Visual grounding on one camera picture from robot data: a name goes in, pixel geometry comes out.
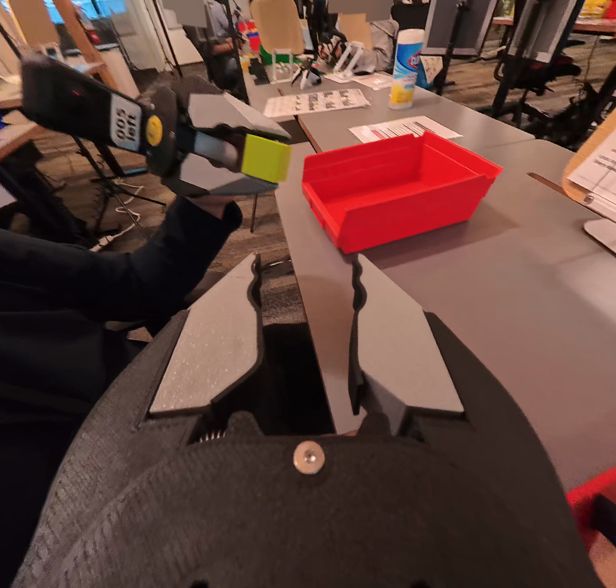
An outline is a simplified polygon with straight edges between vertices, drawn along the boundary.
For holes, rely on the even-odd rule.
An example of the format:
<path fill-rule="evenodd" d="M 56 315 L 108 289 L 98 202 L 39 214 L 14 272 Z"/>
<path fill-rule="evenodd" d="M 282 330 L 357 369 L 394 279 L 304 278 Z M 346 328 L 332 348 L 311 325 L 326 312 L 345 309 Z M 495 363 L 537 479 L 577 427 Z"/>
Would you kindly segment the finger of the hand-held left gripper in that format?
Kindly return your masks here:
<path fill-rule="evenodd" d="M 248 135 L 277 143 L 291 140 L 278 122 L 226 92 L 190 93 L 187 114 L 195 131 L 191 151 L 224 166 L 242 164 Z"/>
<path fill-rule="evenodd" d="M 175 194 L 189 199 L 206 195 L 248 196 L 278 189 L 278 184 L 243 173 L 234 173 L 225 167 L 215 167 L 208 159 L 196 154 L 188 154 L 170 174 L 165 176 L 164 185 Z"/>

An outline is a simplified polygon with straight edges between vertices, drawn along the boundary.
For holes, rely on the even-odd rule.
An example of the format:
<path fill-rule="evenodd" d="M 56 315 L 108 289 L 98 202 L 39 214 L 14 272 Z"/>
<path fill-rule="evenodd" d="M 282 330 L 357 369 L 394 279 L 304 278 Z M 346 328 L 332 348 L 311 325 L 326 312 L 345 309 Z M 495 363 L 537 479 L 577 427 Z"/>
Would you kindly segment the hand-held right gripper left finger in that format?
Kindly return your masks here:
<path fill-rule="evenodd" d="M 189 307 L 149 415 L 204 414 L 257 372 L 260 285 L 261 258 L 250 253 Z"/>

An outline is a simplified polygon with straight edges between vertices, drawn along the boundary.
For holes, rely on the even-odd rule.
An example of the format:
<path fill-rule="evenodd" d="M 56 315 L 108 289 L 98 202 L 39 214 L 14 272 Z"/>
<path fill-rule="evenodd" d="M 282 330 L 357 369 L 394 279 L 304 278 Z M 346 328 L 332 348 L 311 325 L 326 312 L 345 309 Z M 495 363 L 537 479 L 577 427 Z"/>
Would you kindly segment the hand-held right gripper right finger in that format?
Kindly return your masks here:
<path fill-rule="evenodd" d="M 352 263 L 352 288 L 352 413 L 385 415 L 394 436 L 412 415 L 462 417 L 463 403 L 422 306 L 363 254 Z"/>

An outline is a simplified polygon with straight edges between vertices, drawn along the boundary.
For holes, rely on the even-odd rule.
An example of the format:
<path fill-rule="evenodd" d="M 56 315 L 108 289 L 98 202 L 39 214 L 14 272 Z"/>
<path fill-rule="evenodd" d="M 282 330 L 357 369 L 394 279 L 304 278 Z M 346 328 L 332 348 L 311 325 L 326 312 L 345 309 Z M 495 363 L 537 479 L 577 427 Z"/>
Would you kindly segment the lime green block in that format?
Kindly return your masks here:
<path fill-rule="evenodd" d="M 246 135 L 240 172 L 270 184 L 287 180 L 291 146 L 273 139 Z"/>

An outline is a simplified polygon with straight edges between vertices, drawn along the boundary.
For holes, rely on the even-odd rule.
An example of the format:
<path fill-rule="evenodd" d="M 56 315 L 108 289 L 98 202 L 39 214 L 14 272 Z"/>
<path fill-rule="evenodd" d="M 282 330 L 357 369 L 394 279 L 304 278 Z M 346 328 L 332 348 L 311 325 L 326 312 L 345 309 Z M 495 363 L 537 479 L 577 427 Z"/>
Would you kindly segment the red plastic bin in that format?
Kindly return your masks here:
<path fill-rule="evenodd" d="M 471 219 L 503 168 L 434 133 L 308 156 L 305 199 L 345 254 Z"/>
<path fill-rule="evenodd" d="M 598 535 L 615 546 L 615 468 L 570 490 L 566 498 L 587 551 Z"/>

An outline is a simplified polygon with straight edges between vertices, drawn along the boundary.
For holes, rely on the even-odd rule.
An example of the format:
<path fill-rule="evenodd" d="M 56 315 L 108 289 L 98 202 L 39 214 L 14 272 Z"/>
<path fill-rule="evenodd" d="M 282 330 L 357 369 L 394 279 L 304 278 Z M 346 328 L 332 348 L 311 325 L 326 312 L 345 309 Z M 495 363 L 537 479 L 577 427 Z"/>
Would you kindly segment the person's left forearm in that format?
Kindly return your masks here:
<path fill-rule="evenodd" d="M 72 312 L 96 322 L 136 322 L 172 314 L 242 220 L 235 201 L 219 219 L 178 196 L 156 233 L 131 253 L 2 230 L 1 315 Z"/>

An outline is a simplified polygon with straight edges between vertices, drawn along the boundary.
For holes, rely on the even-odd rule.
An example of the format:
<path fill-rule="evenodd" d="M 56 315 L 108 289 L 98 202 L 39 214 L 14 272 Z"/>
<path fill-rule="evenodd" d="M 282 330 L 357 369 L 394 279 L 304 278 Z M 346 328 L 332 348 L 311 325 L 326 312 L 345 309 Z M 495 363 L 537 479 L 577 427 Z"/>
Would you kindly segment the person's left hand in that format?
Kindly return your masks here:
<path fill-rule="evenodd" d="M 224 197 L 206 194 L 199 197 L 188 197 L 189 202 L 201 208 L 206 213 L 222 219 L 227 206 L 235 201 L 234 197 Z"/>

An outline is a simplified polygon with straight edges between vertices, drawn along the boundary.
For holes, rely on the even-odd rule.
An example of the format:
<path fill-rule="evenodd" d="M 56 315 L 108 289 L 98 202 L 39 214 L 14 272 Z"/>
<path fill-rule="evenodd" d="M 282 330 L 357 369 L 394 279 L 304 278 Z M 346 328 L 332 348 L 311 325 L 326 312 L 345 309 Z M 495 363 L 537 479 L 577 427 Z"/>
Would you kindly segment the white cabinet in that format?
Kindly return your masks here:
<path fill-rule="evenodd" d="M 103 50 L 96 49 L 96 53 L 95 61 L 91 62 L 87 58 L 86 73 L 131 99 L 137 99 L 140 92 L 121 50 L 118 47 L 112 47 Z"/>

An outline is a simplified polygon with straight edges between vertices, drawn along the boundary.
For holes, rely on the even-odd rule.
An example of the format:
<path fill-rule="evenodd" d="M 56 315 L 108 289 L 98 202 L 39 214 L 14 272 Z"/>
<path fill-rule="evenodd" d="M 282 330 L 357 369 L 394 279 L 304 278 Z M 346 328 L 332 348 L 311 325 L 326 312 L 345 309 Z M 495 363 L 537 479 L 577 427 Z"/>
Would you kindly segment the clear acrylic stand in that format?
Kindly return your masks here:
<path fill-rule="evenodd" d="M 272 83 L 291 82 L 295 77 L 295 56 L 290 49 L 272 51 Z"/>

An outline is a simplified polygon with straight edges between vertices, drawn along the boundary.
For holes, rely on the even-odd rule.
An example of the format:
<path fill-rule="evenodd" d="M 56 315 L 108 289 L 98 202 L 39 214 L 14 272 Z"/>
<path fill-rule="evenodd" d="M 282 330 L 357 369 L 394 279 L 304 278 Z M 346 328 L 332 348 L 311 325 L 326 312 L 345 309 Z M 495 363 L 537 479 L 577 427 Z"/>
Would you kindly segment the black white device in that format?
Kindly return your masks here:
<path fill-rule="evenodd" d="M 296 75 L 291 80 L 291 85 L 298 85 L 299 89 L 305 90 L 319 86 L 322 83 L 321 72 L 311 59 L 301 62 Z"/>

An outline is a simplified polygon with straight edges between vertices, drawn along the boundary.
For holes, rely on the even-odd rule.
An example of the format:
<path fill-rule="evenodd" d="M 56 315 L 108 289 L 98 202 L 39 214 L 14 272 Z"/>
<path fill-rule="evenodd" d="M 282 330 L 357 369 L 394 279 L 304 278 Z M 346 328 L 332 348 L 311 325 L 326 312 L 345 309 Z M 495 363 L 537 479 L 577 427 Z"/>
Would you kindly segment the printed picture sheet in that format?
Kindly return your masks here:
<path fill-rule="evenodd" d="M 270 98 L 263 114 L 269 118 L 319 114 L 352 108 L 364 108 L 370 101 L 357 89 L 312 91 Z"/>

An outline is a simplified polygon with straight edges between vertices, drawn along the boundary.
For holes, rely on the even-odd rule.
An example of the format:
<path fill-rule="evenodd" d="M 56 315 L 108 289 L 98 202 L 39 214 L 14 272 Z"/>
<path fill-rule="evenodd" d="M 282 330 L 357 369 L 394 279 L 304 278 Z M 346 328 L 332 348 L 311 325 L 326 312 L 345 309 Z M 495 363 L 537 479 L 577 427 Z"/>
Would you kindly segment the green toy box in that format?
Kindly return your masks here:
<path fill-rule="evenodd" d="M 264 66 L 271 66 L 273 64 L 272 53 L 268 53 L 263 44 L 259 47 L 260 58 Z M 277 51 L 275 53 L 275 63 L 276 64 L 288 64 L 290 60 L 290 53 L 288 51 Z M 293 54 L 293 63 L 300 64 L 300 62 L 307 57 L 304 53 Z"/>

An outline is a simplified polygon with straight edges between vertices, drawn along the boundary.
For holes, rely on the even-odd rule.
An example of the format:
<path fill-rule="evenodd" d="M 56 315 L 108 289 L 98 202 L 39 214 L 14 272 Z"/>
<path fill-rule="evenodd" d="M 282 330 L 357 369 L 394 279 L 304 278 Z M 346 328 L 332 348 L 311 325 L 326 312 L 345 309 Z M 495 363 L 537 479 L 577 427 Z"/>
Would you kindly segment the tan wooden board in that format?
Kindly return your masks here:
<path fill-rule="evenodd" d="M 267 53 L 304 53 L 301 21 L 293 0 L 252 0 L 250 12 Z"/>

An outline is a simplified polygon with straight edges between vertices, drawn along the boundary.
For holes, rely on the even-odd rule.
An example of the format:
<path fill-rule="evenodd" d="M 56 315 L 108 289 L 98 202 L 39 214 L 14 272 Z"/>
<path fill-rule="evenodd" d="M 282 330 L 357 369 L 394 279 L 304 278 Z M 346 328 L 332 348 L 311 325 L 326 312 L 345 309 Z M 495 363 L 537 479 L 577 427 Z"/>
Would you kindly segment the white folding stand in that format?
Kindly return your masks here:
<path fill-rule="evenodd" d="M 340 58 L 333 68 L 332 74 L 341 81 L 350 80 L 354 76 L 355 67 L 364 49 L 365 45 L 361 42 L 347 42 Z"/>

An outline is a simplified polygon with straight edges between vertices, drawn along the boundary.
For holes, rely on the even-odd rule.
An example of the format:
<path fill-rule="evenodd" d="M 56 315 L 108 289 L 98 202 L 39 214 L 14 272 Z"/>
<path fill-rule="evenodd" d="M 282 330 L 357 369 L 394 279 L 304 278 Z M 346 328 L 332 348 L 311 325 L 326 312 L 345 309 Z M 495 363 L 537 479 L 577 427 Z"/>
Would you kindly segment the white paper sheet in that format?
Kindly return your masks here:
<path fill-rule="evenodd" d="M 373 143 L 380 140 L 406 135 L 420 137 L 425 133 L 432 133 L 447 140 L 463 137 L 462 134 L 449 129 L 424 115 L 406 117 L 389 122 L 356 126 L 350 128 L 349 131 L 361 143 Z"/>

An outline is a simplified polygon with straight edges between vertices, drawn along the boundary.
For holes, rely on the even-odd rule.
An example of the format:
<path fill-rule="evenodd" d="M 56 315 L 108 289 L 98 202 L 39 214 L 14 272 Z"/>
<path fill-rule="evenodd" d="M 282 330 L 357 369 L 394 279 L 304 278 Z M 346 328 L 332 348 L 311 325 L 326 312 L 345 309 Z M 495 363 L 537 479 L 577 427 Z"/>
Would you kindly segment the white wipes canister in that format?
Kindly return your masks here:
<path fill-rule="evenodd" d="M 406 110 L 412 106 L 424 33 L 423 29 L 406 29 L 398 33 L 389 96 L 389 108 L 392 110 Z"/>

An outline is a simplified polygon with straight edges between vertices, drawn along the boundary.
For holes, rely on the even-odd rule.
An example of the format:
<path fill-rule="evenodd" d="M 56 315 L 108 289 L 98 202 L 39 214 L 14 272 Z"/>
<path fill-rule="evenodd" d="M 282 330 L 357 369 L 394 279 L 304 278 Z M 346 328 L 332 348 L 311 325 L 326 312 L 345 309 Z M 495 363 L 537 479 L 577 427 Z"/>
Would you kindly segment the white board stand base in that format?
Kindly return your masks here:
<path fill-rule="evenodd" d="M 600 220 L 589 220 L 584 223 L 583 231 L 586 235 L 615 256 L 616 224 L 614 221 L 606 218 L 601 218 Z"/>

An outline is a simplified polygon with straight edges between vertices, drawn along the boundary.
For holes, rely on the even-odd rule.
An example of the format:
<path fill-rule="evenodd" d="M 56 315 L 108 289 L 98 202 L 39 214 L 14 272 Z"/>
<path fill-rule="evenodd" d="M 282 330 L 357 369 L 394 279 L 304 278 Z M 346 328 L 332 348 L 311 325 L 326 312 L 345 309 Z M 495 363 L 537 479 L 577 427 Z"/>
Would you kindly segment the grey panel on stand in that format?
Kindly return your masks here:
<path fill-rule="evenodd" d="M 422 53 L 474 57 L 483 48 L 498 0 L 430 0 Z"/>
<path fill-rule="evenodd" d="M 526 0 L 507 55 L 544 64 L 558 56 L 585 0 Z"/>

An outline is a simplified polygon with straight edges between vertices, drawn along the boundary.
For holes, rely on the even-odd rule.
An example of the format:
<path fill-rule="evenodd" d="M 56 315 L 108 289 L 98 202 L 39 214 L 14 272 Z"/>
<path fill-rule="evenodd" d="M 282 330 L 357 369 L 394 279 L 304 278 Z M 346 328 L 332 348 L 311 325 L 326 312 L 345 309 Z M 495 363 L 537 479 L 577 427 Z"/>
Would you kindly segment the wooden instruction board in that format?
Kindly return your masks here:
<path fill-rule="evenodd" d="M 615 111 L 571 158 L 561 186 L 567 197 L 615 222 Z"/>

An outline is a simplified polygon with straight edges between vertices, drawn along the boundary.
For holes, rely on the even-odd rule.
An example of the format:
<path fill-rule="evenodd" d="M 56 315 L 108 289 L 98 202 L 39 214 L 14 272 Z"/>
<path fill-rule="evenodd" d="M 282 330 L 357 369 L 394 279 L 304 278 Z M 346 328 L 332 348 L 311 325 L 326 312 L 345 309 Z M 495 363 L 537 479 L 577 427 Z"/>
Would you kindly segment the black office chair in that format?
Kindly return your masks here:
<path fill-rule="evenodd" d="M 563 52 L 552 65 L 527 65 L 509 89 L 518 93 L 487 114 L 570 151 L 581 148 L 615 113 L 615 46 L 607 55 L 599 42 Z"/>

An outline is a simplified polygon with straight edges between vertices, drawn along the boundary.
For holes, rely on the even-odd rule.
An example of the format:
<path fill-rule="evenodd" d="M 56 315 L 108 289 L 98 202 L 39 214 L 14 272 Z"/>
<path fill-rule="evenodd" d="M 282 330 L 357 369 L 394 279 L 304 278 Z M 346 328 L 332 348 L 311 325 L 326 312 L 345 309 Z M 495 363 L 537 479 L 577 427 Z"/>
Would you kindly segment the wooden post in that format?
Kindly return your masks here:
<path fill-rule="evenodd" d="M 114 90 L 119 90 L 118 84 L 112 75 L 107 64 L 98 52 L 96 46 L 90 41 L 86 31 L 81 23 L 78 11 L 72 3 L 72 0 L 52 0 L 60 14 L 67 32 L 71 35 L 76 47 L 81 52 L 81 56 L 89 65 L 94 64 L 95 69 L 90 69 L 91 75 L 98 75 L 104 84 L 110 86 Z"/>

